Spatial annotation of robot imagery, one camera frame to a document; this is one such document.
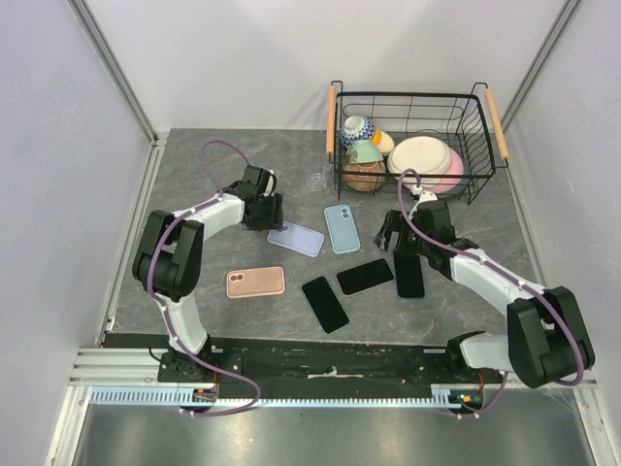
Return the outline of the phone with blue edge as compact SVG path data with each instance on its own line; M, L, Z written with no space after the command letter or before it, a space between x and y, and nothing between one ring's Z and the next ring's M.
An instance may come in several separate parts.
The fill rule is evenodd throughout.
M393 252L397 294L402 299L425 296L424 281L418 255Z

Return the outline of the lavender phone case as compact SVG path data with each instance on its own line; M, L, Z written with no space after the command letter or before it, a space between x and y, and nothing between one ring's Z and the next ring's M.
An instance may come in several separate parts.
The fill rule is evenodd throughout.
M269 244L298 252L308 257L317 257L324 244L324 235L307 227L285 221L280 230L268 233Z

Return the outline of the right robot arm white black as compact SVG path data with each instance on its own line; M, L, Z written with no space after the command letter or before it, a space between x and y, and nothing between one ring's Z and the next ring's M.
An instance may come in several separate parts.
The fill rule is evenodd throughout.
M564 286L532 283L492 260L476 243L459 238L446 202L418 204L406 215L390 210L374 238L380 250L394 243L398 283L424 294L421 264L482 298L505 319L507 330L479 330L450 339L445 373L468 381L479 369L513 373L530 388L578 384L596 355L575 295Z

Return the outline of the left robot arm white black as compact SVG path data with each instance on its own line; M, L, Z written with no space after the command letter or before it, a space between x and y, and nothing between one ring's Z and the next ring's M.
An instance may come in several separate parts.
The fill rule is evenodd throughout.
M193 382L204 381L213 367L212 357L202 352L209 334L200 321L194 296L203 244L238 224L249 231L283 226L282 195L273 174L265 182L235 182L186 210L151 212L132 264L134 279L164 318L171 346L184 352L180 371Z

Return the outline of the phone with silver edge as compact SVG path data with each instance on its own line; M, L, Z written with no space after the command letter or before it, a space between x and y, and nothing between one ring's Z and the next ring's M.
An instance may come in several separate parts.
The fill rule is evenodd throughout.
M345 296L351 296L394 280L383 258L367 262L337 274L337 282Z

